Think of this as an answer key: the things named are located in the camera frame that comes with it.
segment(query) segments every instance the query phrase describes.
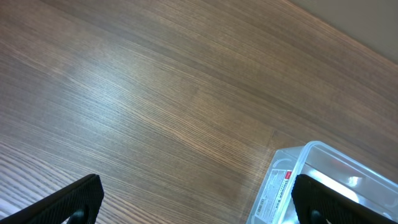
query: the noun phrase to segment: brown wooden surface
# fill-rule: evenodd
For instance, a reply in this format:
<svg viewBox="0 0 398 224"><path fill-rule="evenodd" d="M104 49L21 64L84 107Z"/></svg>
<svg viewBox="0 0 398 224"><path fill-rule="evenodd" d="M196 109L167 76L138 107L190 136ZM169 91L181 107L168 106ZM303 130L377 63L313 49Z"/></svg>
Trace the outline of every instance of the brown wooden surface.
<svg viewBox="0 0 398 224"><path fill-rule="evenodd" d="M98 223L244 223L276 149L398 182L398 66L282 0L2 0L0 217L89 173Z"/></svg>

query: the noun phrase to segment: plastic container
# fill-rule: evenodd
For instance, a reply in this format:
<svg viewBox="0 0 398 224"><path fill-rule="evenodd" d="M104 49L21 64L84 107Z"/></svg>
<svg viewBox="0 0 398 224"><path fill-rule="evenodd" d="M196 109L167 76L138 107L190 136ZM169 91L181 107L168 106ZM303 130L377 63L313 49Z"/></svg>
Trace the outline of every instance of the plastic container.
<svg viewBox="0 0 398 224"><path fill-rule="evenodd" d="M312 141L276 151L246 224L299 223L291 197L299 174L398 222L397 184L325 143Z"/></svg>

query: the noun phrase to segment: black object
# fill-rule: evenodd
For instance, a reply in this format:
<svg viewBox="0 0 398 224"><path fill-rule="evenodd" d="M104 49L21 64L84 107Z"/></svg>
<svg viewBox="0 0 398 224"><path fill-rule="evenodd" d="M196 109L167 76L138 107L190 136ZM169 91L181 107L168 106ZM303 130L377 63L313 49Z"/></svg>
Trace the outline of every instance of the black object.
<svg viewBox="0 0 398 224"><path fill-rule="evenodd" d="M300 224L397 224L305 174L296 177L292 198Z"/></svg>
<svg viewBox="0 0 398 224"><path fill-rule="evenodd" d="M0 220L0 224L94 224L104 191L100 177L90 174L33 205Z"/></svg>

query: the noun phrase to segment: white label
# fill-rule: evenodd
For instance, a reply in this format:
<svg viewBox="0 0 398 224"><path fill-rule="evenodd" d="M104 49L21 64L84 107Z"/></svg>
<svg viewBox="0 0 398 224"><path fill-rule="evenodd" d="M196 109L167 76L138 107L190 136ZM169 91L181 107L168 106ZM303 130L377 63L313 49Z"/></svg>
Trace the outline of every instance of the white label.
<svg viewBox="0 0 398 224"><path fill-rule="evenodd" d="M291 170L271 170L256 209L256 216L258 218L268 224L272 223L291 175Z"/></svg>

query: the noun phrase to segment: clear plastic bin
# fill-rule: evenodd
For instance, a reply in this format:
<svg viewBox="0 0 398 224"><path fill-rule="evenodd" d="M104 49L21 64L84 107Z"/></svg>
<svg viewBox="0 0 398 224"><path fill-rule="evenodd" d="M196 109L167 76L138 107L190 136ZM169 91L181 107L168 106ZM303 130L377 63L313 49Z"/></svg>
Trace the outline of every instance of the clear plastic bin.
<svg viewBox="0 0 398 224"><path fill-rule="evenodd" d="M312 141L276 151L246 224L299 223L291 197L299 174L398 222L397 184L325 143Z"/></svg>

